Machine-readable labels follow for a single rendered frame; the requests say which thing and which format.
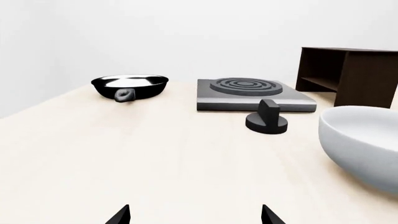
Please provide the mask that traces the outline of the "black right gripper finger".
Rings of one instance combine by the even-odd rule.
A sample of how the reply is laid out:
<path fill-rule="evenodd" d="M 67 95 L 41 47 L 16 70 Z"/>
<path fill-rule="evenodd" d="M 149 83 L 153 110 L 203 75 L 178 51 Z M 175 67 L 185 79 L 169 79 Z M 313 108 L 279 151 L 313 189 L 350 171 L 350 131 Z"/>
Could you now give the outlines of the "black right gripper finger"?
<path fill-rule="evenodd" d="M 131 214 L 129 205 L 123 206 L 114 216 L 112 216 L 105 224 L 130 224 Z"/>

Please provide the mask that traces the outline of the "grey electric stove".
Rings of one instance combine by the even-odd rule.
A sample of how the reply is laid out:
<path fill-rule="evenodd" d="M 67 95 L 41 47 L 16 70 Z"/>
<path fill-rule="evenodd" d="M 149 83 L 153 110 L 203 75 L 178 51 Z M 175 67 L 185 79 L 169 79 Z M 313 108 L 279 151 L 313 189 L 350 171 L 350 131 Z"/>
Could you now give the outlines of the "grey electric stove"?
<path fill-rule="evenodd" d="M 313 113 L 317 108 L 315 100 L 276 80 L 197 80 L 197 111 L 257 111 L 265 99 L 273 100 L 282 112 Z"/>

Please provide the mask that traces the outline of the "black stove knob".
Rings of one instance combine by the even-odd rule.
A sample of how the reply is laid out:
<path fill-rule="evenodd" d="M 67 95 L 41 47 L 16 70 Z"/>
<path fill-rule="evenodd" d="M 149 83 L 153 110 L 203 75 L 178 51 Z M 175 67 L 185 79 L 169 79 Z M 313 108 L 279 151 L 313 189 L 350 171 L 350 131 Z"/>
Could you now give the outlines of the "black stove knob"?
<path fill-rule="evenodd" d="M 288 121 L 280 116 L 280 106 L 273 100 L 261 100 L 256 113 L 246 116 L 245 125 L 261 134 L 283 134 L 287 131 Z"/>

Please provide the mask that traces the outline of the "black frying pan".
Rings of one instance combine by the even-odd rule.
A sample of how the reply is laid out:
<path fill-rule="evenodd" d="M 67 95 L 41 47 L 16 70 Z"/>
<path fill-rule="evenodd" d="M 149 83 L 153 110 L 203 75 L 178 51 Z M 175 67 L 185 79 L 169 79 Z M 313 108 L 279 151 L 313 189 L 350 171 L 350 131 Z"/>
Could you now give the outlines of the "black frying pan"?
<path fill-rule="evenodd" d="M 161 94 L 168 81 L 159 75 L 125 74 L 95 78 L 91 84 L 101 96 L 125 103 Z"/>

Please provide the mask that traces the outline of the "white bowl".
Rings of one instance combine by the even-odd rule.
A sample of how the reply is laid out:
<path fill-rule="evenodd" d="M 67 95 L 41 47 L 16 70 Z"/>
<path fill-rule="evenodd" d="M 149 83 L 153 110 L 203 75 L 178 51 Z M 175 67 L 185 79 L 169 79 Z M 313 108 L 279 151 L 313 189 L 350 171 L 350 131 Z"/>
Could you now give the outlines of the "white bowl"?
<path fill-rule="evenodd" d="M 344 171 L 384 192 L 398 194 L 398 110 L 337 106 L 319 117 L 318 138 Z"/>

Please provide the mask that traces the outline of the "dark brown wooden shelf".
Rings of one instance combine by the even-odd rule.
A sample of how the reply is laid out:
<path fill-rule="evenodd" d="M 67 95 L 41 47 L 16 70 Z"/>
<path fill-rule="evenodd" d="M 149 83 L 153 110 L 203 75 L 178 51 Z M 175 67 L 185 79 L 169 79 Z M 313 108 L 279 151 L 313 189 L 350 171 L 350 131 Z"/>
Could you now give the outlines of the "dark brown wooden shelf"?
<path fill-rule="evenodd" d="M 295 89 L 334 92 L 335 106 L 390 108 L 398 51 L 302 47 Z"/>

